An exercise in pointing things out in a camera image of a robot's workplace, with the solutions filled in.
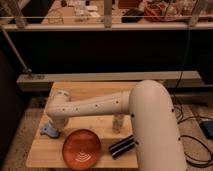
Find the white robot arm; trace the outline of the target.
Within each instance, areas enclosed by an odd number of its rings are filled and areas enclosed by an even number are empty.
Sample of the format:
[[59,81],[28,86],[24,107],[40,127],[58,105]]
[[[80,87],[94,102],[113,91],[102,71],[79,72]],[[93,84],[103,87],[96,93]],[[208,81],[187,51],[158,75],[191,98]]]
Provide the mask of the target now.
[[154,80],[120,91],[72,101],[58,90],[46,108],[51,125],[61,130],[70,117],[129,114],[140,171],[187,171],[184,148],[168,90]]

